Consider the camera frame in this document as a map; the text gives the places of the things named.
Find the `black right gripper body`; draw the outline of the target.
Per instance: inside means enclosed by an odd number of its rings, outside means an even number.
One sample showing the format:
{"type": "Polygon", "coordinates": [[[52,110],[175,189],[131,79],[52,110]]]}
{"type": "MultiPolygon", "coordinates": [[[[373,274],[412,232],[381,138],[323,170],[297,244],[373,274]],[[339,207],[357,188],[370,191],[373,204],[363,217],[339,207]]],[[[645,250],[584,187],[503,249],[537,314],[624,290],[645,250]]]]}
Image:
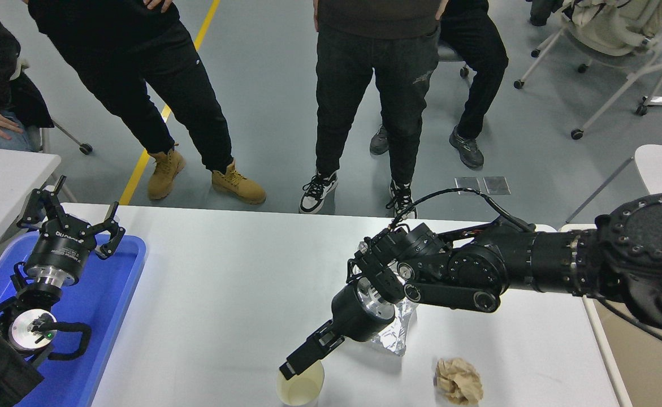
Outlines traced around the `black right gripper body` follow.
{"type": "Polygon", "coordinates": [[[393,322],[393,304],[370,283],[347,284],[331,301],[331,330],[355,341],[369,341],[393,322]]]}

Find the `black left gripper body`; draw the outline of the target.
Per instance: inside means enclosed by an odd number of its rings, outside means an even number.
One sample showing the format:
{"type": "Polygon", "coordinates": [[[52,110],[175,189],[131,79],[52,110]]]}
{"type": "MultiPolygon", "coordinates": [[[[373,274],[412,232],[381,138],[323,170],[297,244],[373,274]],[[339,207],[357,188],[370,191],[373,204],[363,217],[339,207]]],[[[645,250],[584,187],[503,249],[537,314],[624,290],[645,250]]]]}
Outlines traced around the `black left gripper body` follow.
{"type": "Polygon", "coordinates": [[[25,262],[26,275],[37,275],[52,266],[70,275],[82,275],[95,237],[87,233],[90,224],[82,219],[49,219],[42,224],[39,238],[25,262]]]}

